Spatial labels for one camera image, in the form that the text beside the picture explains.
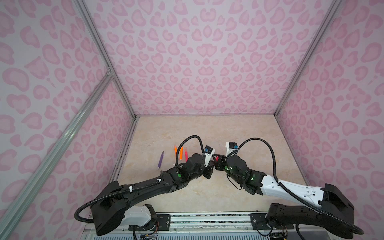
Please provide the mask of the purple marker pen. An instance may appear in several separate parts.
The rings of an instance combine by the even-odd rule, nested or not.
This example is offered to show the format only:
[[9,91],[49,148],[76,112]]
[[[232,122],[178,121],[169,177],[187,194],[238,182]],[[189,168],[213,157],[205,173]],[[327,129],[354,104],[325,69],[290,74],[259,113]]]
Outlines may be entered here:
[[161,154],[161,156],[160,156],[160,159],[159,159],[159,162],[158,162],[158,165],[157,165],[157,169],[160,169],[160,168],[161,168],[163,158],[164,158],[164,152],[162,152],[162,154]]

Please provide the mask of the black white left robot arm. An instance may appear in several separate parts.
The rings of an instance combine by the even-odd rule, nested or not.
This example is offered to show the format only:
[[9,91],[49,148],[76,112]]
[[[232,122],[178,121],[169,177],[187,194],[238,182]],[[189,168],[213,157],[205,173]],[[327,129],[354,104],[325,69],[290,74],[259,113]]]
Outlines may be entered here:
[[90,206],[97,236],[115,230],[125,218],[126,211],[136,204],[181,190],[201,176],[210,179],[215,163],[214,155],[193,154],[186,163],[162,171],[156,178],[130,185],[120,185],[117,181],[109,183]]

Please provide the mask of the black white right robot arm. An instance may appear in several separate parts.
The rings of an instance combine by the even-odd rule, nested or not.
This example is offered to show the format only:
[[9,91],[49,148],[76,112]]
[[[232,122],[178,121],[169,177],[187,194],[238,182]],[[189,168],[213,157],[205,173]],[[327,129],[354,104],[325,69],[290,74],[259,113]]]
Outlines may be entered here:
[[334,185],[311,187],[287,181],[277,181],[273,176],[255,171],[237,155],[229,158],[214,157],[215,168],[224,171],[241,189],[251,195],[271,196],[294,202],[294,206],[272,203],[266,220],[274,225],[312,225],[326,229],[343,239],[352,239],[357,233],[353,204]]

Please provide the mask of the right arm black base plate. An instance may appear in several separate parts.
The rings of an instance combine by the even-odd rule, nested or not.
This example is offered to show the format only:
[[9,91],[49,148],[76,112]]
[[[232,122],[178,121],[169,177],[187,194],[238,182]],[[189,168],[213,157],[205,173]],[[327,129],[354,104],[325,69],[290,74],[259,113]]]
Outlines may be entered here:
[[249,216],[252,228],[255,231],[270,231],[271,228],[274,230],[293,230],[295,228],[294,224],[280,225],[276,221],[267,220],[266,213],[251,213]]

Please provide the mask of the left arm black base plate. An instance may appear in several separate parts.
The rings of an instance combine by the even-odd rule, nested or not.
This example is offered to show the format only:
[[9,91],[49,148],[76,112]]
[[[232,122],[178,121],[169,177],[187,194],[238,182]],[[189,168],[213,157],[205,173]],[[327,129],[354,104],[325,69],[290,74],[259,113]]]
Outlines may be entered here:
[[155,220],[150,220],[146,225],[143,227],[135,227],[136,232],[144,232],[144,231],[169,231],[170,230],[170,224],[171,224],[171,215],[169,214],[160,214],[157,215],[157,218]]

